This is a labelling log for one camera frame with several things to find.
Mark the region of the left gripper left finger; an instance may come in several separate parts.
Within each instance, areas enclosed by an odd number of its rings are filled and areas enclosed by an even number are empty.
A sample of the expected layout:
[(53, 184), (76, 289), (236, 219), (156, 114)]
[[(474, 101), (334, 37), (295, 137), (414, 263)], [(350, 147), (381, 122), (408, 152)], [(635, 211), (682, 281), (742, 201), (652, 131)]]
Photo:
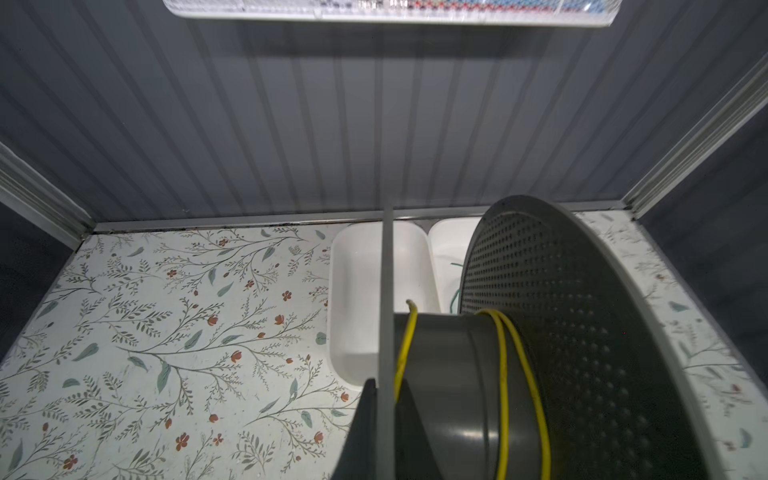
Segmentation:
[(375, 478), (377, 393), (376, 381), (368, 379), (331, 480)]

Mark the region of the white tray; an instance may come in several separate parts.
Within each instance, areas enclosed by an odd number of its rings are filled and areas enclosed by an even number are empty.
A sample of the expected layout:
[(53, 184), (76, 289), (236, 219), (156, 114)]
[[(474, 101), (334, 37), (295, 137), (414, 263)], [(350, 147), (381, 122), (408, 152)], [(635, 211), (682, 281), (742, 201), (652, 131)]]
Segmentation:
[(458, 312), (458, 297), (465, 257), (479, 217), (438, 221), (428, 233), (440, 312)]
[[(408, 299), (420, 312), (439, 313), (427, 233), (418, 225), (394, 223), (394, 311)], [(383, 224), (353, 224), (331, 245), (327, 346), (334, 373), (360, 388), (378, 372)]]

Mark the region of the grey perforated cable spool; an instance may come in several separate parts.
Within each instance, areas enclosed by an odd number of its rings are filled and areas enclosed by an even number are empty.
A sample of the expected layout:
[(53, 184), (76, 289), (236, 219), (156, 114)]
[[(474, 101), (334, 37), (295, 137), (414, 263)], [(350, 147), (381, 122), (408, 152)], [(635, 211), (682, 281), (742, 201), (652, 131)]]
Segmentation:
[(625, 269), (563, 208), (495, 203), (458, 312), (417, 318), (404, 380), (442, 479), (720, 479), (695, 395)]

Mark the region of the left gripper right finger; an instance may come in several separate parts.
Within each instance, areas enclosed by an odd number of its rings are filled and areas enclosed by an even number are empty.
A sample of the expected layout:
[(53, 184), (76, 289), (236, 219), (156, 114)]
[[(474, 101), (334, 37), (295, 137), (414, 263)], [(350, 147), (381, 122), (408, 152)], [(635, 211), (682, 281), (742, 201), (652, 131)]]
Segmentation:
[(395, 470), (397, 479), (442, 479), (406, 380), (395, 404)]

